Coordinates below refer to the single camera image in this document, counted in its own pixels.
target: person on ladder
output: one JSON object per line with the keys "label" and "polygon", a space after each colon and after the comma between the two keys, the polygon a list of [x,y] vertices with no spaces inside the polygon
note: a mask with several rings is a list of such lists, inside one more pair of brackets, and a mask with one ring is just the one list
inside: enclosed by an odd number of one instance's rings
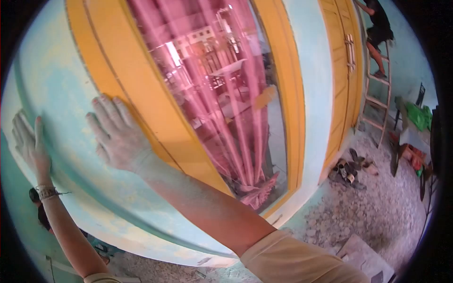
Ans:
{"label": "person on ladder", "polygon": [[373,26],[366,30],[368,38],[366,39],[366,47],[370,51],[371,57],[376,61],[379,70],[373,75],[379,79],[387,78],[382,64],[381,50],[378,45],[386,40],[393,40],[393,31],[390,29],[389,19],[387,14],[377,0],[363,0],[366,6],[355,0],[357,5],[370,15]]}

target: door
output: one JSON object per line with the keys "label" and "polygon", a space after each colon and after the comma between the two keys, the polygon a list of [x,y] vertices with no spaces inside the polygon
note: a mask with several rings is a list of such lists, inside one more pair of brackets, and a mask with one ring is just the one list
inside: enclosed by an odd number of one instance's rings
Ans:
{"label": "door", "polygon": [[329,37],[333,68],[333,113],[330,137],[324,167],[332,162],[339,151],[348,130],[357,119],[355,115],[356,100],[359,93],[357,87],[357,71],[354,70],[353,58],[358,54],[353,44],[348,46],[348,35],[356,34],[357,22],[352,18],[352,6],[348,0],[320,0],[324,21]]}
{"label": "door", "polygon": [[[283,3],[158,2],[68,1],[87,69],[130,106],[163,160],[266,218],[299,188],[304,162],[303,84]],[[196,46],[212,43],[204,72]]]}

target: hand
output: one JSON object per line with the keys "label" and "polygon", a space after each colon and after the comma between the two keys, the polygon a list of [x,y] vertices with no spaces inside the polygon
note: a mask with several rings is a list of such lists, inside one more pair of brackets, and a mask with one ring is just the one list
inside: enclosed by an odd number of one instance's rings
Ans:
{"label": "hand", "polygon": [[141,174],[154,159],[151,145],[135,122],[126,105],[115,97],[105,95],[92,101],[94,112],[86,118],[98,145],[97,155],[113,168]]}
{"label": "hand", "polygon": [[16,150],[25,160],[38,180],[38,185],[51,185],[50,157],[43,143],[43,123],[38,116],[34,122],[34,132],[25,125],[22,115],[13,118],[13,136]]}

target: glass panel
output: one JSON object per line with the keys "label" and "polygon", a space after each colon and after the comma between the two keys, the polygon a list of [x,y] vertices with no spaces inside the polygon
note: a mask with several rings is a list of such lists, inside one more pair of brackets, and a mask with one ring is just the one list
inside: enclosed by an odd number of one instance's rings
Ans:
{"label": "glass panel", "polygon": [[275,67],[247,0],[128,0],[167,87],[233,194],[257,212],[287,191]]}

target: pile of shoes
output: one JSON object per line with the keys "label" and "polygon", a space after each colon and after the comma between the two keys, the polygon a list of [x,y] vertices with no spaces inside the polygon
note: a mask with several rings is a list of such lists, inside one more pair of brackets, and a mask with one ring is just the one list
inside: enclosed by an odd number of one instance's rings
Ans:
{"label": "pile of shoes", "polygon": [[353,187],[357,190],[366,190],[366,186],[357,180],[357,172],[363,170],[371,175],[377,176],[379,172],[373,160],[358,156],[354,149],[349,149],[353,161],[340,159],[329,174],[329,179],[343,184],[346,187]]}

